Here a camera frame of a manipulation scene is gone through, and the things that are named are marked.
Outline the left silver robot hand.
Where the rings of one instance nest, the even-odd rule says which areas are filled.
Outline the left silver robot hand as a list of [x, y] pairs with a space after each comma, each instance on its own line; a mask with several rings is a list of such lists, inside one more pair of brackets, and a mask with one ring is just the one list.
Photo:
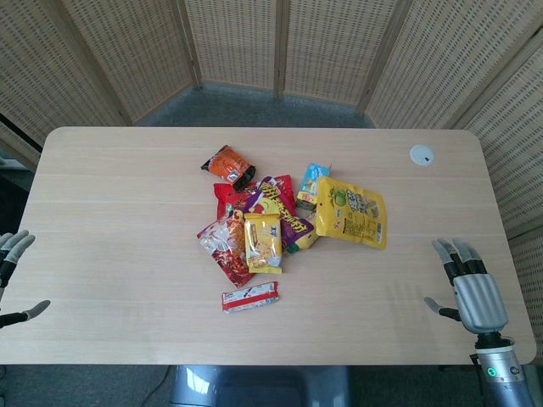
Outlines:
[[[25, 251], [35, 242], [36, 237], [27, 230], [17, 233], [5, 233], [1, 236], [1, 297], [3, 297], [9, 281]], [[37, 318], [51, 304], [43, 300], [30, 309], [1, 315], [1, 328], [27, 322]]]

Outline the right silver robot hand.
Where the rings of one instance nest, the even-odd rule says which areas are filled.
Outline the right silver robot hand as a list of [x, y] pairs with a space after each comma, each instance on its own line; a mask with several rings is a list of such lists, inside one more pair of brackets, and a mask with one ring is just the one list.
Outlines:
[[468, 242], [455, 238], [432, 241], [451, 285], [456, 307], [439, 305], [430, 297], [424, 303], [436, 314], [459, 321], [476, 335], [500, 332], [509, 322], [500, 289], [488, 273], [479, 252]]

